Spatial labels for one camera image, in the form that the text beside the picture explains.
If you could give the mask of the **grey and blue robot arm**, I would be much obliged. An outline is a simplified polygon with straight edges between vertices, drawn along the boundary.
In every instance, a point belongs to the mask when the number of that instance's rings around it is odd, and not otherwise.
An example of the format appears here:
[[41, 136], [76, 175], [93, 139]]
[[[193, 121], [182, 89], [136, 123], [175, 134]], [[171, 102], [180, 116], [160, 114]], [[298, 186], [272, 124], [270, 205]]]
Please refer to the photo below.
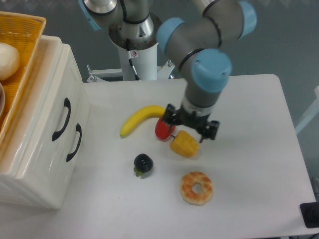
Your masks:
[[219, 122], [208, 118], [232, 71], [229, 57], [219, 49], [255, 29], [257, 15], [249, 2], [197, 0], [201, 19], [192, 24], [178, 17], [160, 21], [147, 0], [81, 0], [79, 5], [93, 29], [108, 31], [118, 49], [123, 80], [170, 75], [168, 67], [158, 66], [160, 49], [187, 82], [180, 108], [168, 105], [163, 121], [215, 139]]

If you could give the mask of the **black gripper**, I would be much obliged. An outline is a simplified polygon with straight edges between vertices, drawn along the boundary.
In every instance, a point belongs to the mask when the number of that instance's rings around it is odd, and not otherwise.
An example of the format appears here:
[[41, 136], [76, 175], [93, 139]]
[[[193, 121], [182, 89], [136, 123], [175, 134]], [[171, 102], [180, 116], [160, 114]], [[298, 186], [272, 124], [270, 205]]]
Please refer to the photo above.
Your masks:
[[168, 104], [162, 116], [162, 121], [171, 130], [173, 126], [184, 125], [195, 129], [201, 138], [199, 143], [205, 139], [215, 140], [220, 122], [217, 120], [207, 121], [212, 111], [212, 106], [204, 108], [183, 99], [179, 110], [172, 104]]

